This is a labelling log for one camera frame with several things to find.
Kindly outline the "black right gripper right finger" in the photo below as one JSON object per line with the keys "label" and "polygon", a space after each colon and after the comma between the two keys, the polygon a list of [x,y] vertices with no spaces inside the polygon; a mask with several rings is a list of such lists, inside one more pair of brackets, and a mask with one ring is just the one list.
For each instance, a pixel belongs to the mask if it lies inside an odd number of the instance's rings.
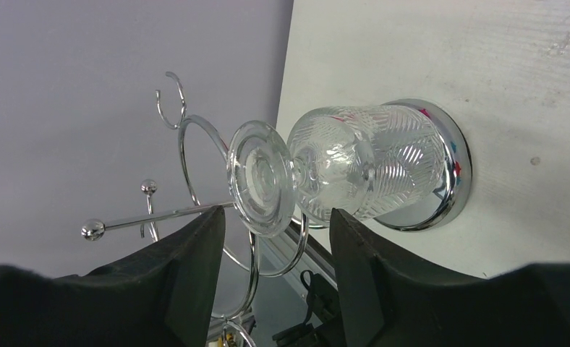
{"label": "black right gripper right finger", "polygon": [[570,264],[476,278],[344,210],[331,213],[330,243],[349,346],[570,346]]}

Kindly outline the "clear glass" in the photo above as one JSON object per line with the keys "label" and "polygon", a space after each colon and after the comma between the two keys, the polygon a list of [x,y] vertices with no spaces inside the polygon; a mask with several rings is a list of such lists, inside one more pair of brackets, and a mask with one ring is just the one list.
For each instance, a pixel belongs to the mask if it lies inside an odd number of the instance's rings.
{"label": "clear glass", "polygon": [[296,210],[326,225],[335,209],[359,220],[426,198],[443,175],[438,128],[410,106],[331,106],[301,116],[287,139],[248,121],[231,139],[229,189],[243,223],[273,237]]}

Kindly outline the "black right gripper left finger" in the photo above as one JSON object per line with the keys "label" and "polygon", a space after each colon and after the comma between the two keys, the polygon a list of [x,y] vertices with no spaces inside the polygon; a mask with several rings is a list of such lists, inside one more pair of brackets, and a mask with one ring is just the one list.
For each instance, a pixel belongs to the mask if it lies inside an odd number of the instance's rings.
{"label": "black right gripper left finger", "polygon": [[213,207],[84,276],[0,265],[0,346],[204,346],[225,227]]}

